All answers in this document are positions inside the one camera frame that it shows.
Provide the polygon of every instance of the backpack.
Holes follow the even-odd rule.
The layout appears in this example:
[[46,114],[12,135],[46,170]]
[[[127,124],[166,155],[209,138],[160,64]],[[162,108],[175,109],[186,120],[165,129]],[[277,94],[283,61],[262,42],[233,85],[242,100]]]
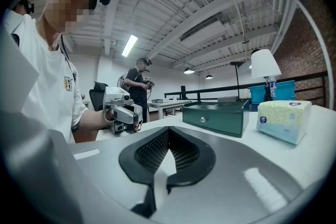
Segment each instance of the backpack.
[[118,82],[117,82],[117,87],[125,90],[126,92],[129,92],[130,90],[130,86],[127,86],[124,81],[125,81],[125,78],[127,77],[127,74],[128,73],[125,73],[124,75],[122,75],[119,79],[118,79]]

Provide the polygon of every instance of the man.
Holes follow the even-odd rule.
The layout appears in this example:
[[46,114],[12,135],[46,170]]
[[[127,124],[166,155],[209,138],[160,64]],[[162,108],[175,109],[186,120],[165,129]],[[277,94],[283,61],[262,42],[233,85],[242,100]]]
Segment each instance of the man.
[[136,67],[130,69],[124,83],[130,86],[129,93],[135,104],[142,107],[142,122],[147,122],[147,90],[148,86],[143,83],[142,72],[147,68],[148,62],[145,58],[136,61]]
[[27,13],[29,10],[29,5],[28,5],[28,0],[20,0],[15,7],[12,9],[12,11],[16,12],[17,14],[20,15],[25,15],[25,14],[29,14]]
[[74,138],[71,127],[98,130],[110,124],[111,111],[89,111],[82,102],[77,71],[58,45],[61,33],[93,11],[97,0],[48,0],[36,21],[28,14],[14,30],[19,36],[19,49],[39,72],[22,113],[35,118],[49,129],[60,131],[68,143]]

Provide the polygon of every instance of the tissues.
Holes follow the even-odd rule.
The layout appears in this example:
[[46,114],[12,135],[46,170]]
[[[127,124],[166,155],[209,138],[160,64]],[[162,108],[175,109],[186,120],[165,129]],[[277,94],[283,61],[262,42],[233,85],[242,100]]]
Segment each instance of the tissues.
[[311,102],[269,101],[258,107],[257,129],[297,145],[306,133]]

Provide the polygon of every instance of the table lamp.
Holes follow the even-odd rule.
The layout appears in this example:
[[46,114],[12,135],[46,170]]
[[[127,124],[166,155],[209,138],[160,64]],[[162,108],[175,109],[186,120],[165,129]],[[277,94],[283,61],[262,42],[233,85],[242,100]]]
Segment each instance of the table lamp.
[[268,82],[269,77],[275,77],[281,75],[281,71],[278,67],[270,50],[259,50],[252,54],[252,79],[265,78],[265,96],[264,101],[272,101],[271,90]]

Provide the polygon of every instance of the railing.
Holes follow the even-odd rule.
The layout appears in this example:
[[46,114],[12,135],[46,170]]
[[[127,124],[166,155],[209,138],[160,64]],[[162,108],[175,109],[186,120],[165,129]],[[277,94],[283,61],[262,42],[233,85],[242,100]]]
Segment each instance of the railing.
[[[277,82],[285,82],[285,81],[290,81],[294,80],[295,82],[297,81],[304,81],[304,80],[310,80],[310,79],[317,79],[321,78],[322,85],[317,86],[317,87],[311,87],[311,88],[306,88],[306,89],[301,89],[301,90],[296,90],[295,93],[297,92],[304,92],[304,91],[310,91],[310,90],[315,90],[315,89],[322,89],[322,96],[320,97],[315,97],[311,99],[307,99],[307,101],[313,101],[313,100],[318,100],[318,99],[323,99],[323,106],[326,107],[326,85],[325,85],[325,77],[328,76],[328,73],[326,71],[324,72],[319,72],[319,73],[314,73],[314,74],[309,74],[309,75],[303,75],[303,76],[298,76],[298,77],[293,77],[293,78],[287,78],[287,79],[279,79]],[[197,99],[190,99],[186,98],[188,100],[217,100],[217,98],[201,98],[201,93],[206,93],[206,92],[222,92],[222,91],[230,91],[230,90],[238,90],[238,89],[246,89],[254,86],[260,86],[260,85],[265,85],[264,82],[259,82],[259,83],[252,83],[252,84],[243,84],[239,86],[229,86],[229,87],[220,87],[220,88],[211,88],[211,89],[203,89],[203,90],[194,90],[194,91],[184,91],[184,92],[168,92],[164,94],[164,97],[167,98],[167,95],[179,95],[180,98],[182,99],[182,95],[186,94],[191,94],[191,93],[196,93],[197,94]]]

